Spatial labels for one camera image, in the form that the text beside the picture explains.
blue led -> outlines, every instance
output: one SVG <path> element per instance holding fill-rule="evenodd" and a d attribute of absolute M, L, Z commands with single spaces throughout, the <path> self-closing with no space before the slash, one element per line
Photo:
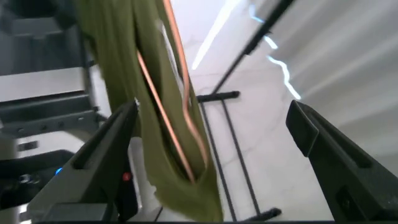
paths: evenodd
<path fill-rule="evenodd" d="M 58 169 L 55 171 L 55 175 L 57 175 L 59 172 L 61 172 L 61 170 L 62 170 L 62 167 L 61 167 L 61 168 L 58 168 Z"/>

black cable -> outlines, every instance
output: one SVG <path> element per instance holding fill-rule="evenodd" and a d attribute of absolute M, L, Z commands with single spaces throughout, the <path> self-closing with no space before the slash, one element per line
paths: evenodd
<path fill-rule="evenodd" d="M 160 208 L 159 212 L 156 215 L 154 222 L 157 222 L 157 219 L 160 217 L 160 214 L 162 213 L 162 211 L 163 211 L 163 207 Z"/>

olive green garment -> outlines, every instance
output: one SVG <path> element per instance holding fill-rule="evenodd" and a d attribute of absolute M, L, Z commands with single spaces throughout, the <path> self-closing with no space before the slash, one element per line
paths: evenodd
<path fill-rule="evenodd" d="M 204 166 L 200 150 L 187 128 L 182 113 L 182 96 L 170 64 L 163 23 L 179 62 L 170 25 L 161 0 L 76 0 L 79 22 L 90 41 L 90 48 L 105 80 L 111 109 L 127 101 L 139 102 L 140 132 L 149 182 L 156 186 L 156 197 L 167 208 L 196 221 L 223 220 L 220 195 L 213 161 Z M 157 105 L 147 87 L 137 59 L 140 51 L 168 114 L 174 131 L 197 178 L 191 184 L 181 168 L 180 159 Z M 182 74 L 177 63 L 178 73 Z M 205 129 L 197 99 L 190 92 L 190 115 L 205 140 Z M 209 146 L 206 145 L 208 157 Z"/>

light strip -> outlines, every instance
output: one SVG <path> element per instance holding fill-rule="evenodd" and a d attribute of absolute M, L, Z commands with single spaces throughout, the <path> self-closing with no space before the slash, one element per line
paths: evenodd
<path fill-rule="evenodd" d="M 256 16 L 256 7 L 255 5 L 251 4 L 249 6 L 249 15 L 250 18 L 254 19 L 255 21 L 264 23 L 264 21 L 260 18 L 258 18 Z M 269 46 L 272 49 L 278 49 L 278 45 L 276 45 L 276 43 L 268 36 L 264 36 L 264 40 L 269 44 Z M 290 91 L 290 93 L 297 99 L 297 100 L 301 100 L 301 96 L 295 91 L 295 89 L 293 88 L 293 86 L 290 84 L 290 72 L 287 69 L 287 65 L 280 61 L 280 60 L 275 60 L 273 59 L 271 56 L 267 56 L 268 60 L 274 64 L 279 65 L 282 68 L 282 72 L 284 74 L 284 85 L 287 87 L 287 89 Z"/>
<path fill-rule="evenodd" d="M 203 41 L 202 45 L 199 48 L 197 56 L 195 57 L 192 63 L 192 70 L 198 68 L 201 60 L 206 55 L 207 51 L 210 48 L 211 43 L 213 42 L 214 38 L 217 36 L 218 32 L 221 30 L 225 22 L 228 20 L 229 15 L 231 14 L 232 10 L 235 6 L 238 5 L 240 0 L 226 0 L 224 6 L 221 8 L 220 12 L 217 15 L 216 20 L 213 23 L 209 33 L 207 34 L 205 41 Z"/>

